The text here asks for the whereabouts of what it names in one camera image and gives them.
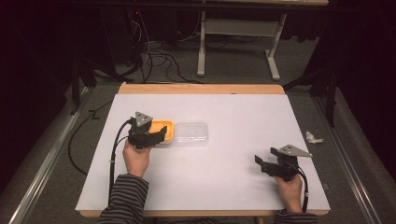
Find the desk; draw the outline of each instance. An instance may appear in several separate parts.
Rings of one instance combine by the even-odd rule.
[[[328,0],[203,0],[203,2],[238,2],[258,4],[281,4],[298,6],[327,6]],[[265,50],[265,58],[270,67],[272,79],[280,80],[274,54],[280,35],[285,25],[287,14],[281,14],[278,21],[239,21],[207,19],[205,11],[201,12],[201,44],[198,54],[198,76],[205,75],[205,35],[253,35],[270,36],[273,38],[272,46]]]
[[[275,180],[254,162],[254,155],[276,162],[270,147],[292,144],[307,151],[280,86],[122,85],[76,207],[83,216],[98,217],[106,207],[112,144],[121,124],[136,110],[174,123],[202,121],[208,129],[202,147],[170,144],[151,150],[144,176],[150,183],[146,217],[261,217],[283,208]],[[126,173],[121,151],[119,146],[116,176]],[[310,188],[308,211],[327,214],[330,206],[312,160],[301,158],[299,163]]]

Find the striped shirt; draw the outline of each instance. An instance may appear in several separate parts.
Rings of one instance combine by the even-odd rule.
[[[134,175],[119,175],[111,191],[110,205],[98,223],[143,223],[149,183]]]
[[[143,210],[149,192],[149,183],[134,175],[119,175],[114,183],[110,206],[102,211],[98,223],[143,223]],[[274,224],[318,223],[317,216],[309,213],[276,213]]]

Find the transparent plastic lid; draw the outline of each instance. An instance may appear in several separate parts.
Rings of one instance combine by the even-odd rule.
[[[207,142],[207,126],[203,122],[181,122],[175,136],[178,147],[201,147]]]

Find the small white object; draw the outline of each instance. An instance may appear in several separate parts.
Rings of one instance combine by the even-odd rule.
[[[305,137],[306,137],[306,141],[312,144],[321,143],[324,141],[323,138],[316,139],[315,136],[310,132],[306,132]]]

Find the hand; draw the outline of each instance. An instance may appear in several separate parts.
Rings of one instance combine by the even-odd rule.
[[[279,187],[279,194],[286,205],[288,213],[301,213],[301,189],[303,181],[300,175],[295,175],[291,181],[285,182],[282,177],[274,176]]]
[[[152,147],[136,149],[128,142],[128,139],[125,141],[122,155],[128,174],[143,177],[149,166],[149,153],[151,149]]]

